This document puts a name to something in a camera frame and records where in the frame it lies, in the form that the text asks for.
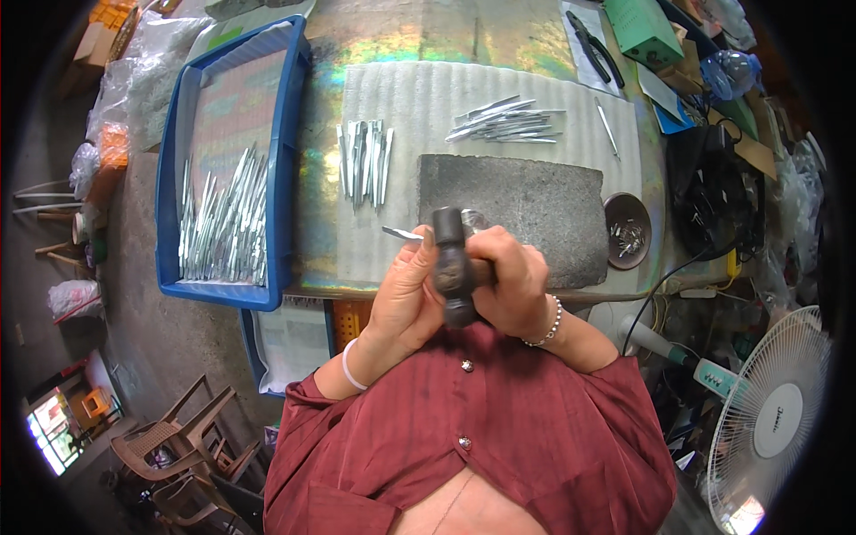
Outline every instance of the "woman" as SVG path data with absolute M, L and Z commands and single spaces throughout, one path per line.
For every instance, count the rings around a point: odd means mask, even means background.
M 414 232 L 360 337 L 287 389 L 265 533 L 654 533 L 675 473 L 636 360 L 501 227 L 467 241 L 496 264 L 473 294 L 491 326 L 442 328 Z

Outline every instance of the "blue plastic tray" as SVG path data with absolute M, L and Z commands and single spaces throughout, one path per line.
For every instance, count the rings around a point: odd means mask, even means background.
M 273 128 L 270 132 L 268 152 L 268 185 L 265 217 L 267 220 L 267 265 L 268 286 L 249 284 L 212 284 L 205 282 L 187 282 L 176 284 L 179 280 L 178 243 L 179 225 L 175 201 L 176 144 L 187 144 L 190 140 L 193 124 L 180 124 L 178 111 L 182 106 L 195 109 L 196 95 L 188 91 L 180 92 L 182 82 L 199 82 L 201 69 L 211 65 L 250 38 L 276 25 L 288 21 L 292 24 L 285 63 L 276 94 Z M 300 113 L 300 93 L 303 80 L 309 69 L 309 42 L 303 36 L 306 19 L 293 15 L 281 21 L 272 22 L 259 29 L 236 37 L 217 48 L 206 52 L 184 66 L 178 75 L 172 99 L 169 102 L 166 125 L 163 129 L 163 141 L 158 159 L 158 181 L 155 197 L 155 223 L 158 227 L 158 242 L 155 246 L 155 264 L 158 273 L 158 286 L 161 291 L 173 297 L 208 301 L 219 305 L 235 306 L 270 312 L 276 310 L 282 302 L 282 291 L 291 283 L 291 175 L 294 170 L 294 158 L 297 151 L 297 122 Z

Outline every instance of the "bottle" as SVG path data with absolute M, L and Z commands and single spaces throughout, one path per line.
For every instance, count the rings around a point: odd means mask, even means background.
M 701 76 L 721 100 L 733 100 L 761 87 L 761 62 L 754 54 L 718 51 L 701 62 Z

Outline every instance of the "brown bowl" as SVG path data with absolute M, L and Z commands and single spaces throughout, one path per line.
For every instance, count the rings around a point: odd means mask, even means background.
M 631 270 L 645 259 L 645 255 L 648 254 L 648 249 L 651 246 L 651 218 L 648 217 L 648 211 L 642 201 L 630 193 L 610 195 L 603 202 L 603 211 L 606 213 L 607 232 L 612 229 L 614 224 L 625 225 L 630 223 L 631 219 L 633 219 L 633 223 L 641 227 L 642 238 L 645 243 L 636 253 L 625 253 L 619 257 L 621 247 L 614 236 L 609 237 L 609 265 L 617 270 Z

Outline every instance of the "burgundy shirt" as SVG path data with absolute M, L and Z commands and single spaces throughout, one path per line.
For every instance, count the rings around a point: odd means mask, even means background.
M 675 500 L 636 359 L 583 375 L 474 324 L 341 401 L 290 384 L 265 533 L 386 533 L 465 466 L 555 534 L 654 533 Z

